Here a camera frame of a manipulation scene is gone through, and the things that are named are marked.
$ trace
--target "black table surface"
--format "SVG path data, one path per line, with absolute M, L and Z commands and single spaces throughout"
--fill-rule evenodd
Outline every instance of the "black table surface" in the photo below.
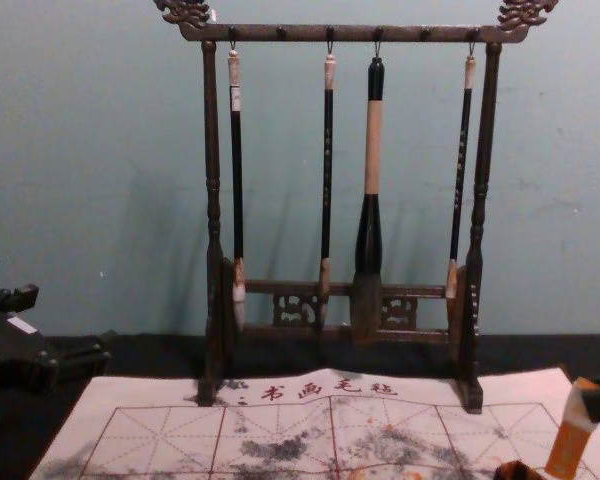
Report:
M 80 338 L 53 338 L 58 348 Z M 167 335 L 116 337 L 110 375 L 158 378 L 197 377 L 203 365 L 203 339 Z M 561 366 L 573 378 L 600 374 L 600 335 L 484 336 L 479 347 L 481 375 Z M 229 377 L 289 376 L 319 368 L 410 377 L 450 377 L 446 350 L 418 344 L 344 343 L 318 347 L 303 341 L 248 341 L 240 345 Z M 29 477 L 44 456 L 87 385 L 62 385 L 35 397 L 0 391 L 0 480 Z

